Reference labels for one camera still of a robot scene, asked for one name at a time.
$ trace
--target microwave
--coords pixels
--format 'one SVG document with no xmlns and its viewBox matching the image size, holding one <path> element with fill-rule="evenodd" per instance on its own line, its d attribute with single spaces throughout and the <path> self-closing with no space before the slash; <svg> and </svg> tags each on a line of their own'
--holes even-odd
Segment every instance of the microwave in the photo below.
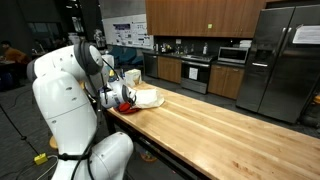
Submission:
<svg viewBox="0 0 320 180">
<path fill-rule="evenodd" d="M 248 48 L 220 47 L 218 61 L 245 64 Z"/>
</svg>

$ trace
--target whiteboard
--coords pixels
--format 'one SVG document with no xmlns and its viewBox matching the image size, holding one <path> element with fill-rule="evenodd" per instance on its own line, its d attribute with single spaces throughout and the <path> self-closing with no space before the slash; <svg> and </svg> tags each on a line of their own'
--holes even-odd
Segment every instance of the whiteboard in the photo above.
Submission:
<svg viewBox="0 0 320 180">
<path fill-rule="evenodd" d="M 147 35 L 146 14 L 103 19 L 107 44 L 153 49 L 153 36 Z"/>
</svg>

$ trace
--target red object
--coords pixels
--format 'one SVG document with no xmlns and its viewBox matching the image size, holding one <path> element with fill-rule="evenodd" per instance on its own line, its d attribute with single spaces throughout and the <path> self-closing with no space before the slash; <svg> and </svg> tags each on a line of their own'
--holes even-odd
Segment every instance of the red object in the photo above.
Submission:
<svg viewBox="0 0 320 180">
<path fill-rule="evenodd" d="M 131 108 L 131 104 L 129 102 L 122 103 L 113 109 L 121 114 L 131 114 L 140 110 L 140 108 Z"/>
</svg>

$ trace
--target lower cabinet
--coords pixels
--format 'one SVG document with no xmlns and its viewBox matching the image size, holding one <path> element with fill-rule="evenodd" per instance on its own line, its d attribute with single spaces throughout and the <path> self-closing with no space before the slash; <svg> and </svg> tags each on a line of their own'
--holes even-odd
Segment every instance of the lower cabinet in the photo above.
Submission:
<svg viewBox="0 0 320 180">
<path fill-rule="evenodd" d="M 180 83 L 181 60 L 158 56 L 158 77 L 167 81 Z"/>
<path fill-rule="evenodd" d="M 244 70 L 220 65 L 212 65 L 208 92 L 236 99 L 241 86 Z"/>
</svg>

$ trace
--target paper sign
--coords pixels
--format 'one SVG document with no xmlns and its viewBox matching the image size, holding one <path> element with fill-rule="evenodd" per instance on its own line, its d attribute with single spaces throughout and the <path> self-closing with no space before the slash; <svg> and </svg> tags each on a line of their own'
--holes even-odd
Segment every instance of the paper sign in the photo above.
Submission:
<svg viewBox="0 0 320 180">
<path fill-rule="evenodd" d="M 189 78 L 190 78 L 190 79 L 197 80 L 197 77 L 198 77 L 198 69 L 196 69 L 196 68 L 190 68 L 190 69 L 189 69 Z"/>
<path fill-rule="evenodd" d="M 320 44 L 320 26 L 301 26 L 293 38 L 293 44 Z"/>
</svg>

